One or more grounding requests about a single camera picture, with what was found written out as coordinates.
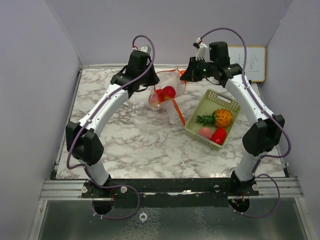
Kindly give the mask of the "red apple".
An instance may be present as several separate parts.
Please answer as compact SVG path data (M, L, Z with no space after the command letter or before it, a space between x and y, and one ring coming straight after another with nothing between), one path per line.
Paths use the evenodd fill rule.
M162 89L163 98L165 101L174 99L176 97L176 90L173 86L166 86Z
M155 93L158 103L161 104L164 101L163 90L159 88L155 91Z

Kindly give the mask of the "clear orange-zipper zip bag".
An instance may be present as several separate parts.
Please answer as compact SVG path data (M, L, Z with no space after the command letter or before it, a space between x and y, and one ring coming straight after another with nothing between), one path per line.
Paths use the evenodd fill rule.
M159 83L152 86L148 97L148 105L153 110L166 110L171 124L186 125L177 98L184 94L187 82L180 80L184 69L160 69L156 72Z

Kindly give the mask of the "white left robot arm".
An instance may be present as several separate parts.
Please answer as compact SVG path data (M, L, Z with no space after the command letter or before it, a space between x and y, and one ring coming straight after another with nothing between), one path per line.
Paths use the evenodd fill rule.
M151 48L146 45L134 47L128 64L112 76L110 84L96 105L78 122L69 121L65 127L67 158L75 158L90 179L95 181L93 191L106 197L111 190L110 174L102 162L104 146L100 135L114 113L129 98L150 86L159 83L152 58Z

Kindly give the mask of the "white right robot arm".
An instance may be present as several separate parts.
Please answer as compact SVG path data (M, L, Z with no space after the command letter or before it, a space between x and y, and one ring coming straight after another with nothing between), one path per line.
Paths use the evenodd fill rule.
M180 79L199 82L206 77L213 77L239 103L250 125L242 137L245 153L232 172L235 180L229 184L230 191L240 196L247 191L247 182L254 178L262 158L268 157L268 153L279 143L285 119L280 114L275 115L252 90L245 66L230 63L226 42L206 45L202 39L197 39L193 45L197 49L196 55L189 59Z

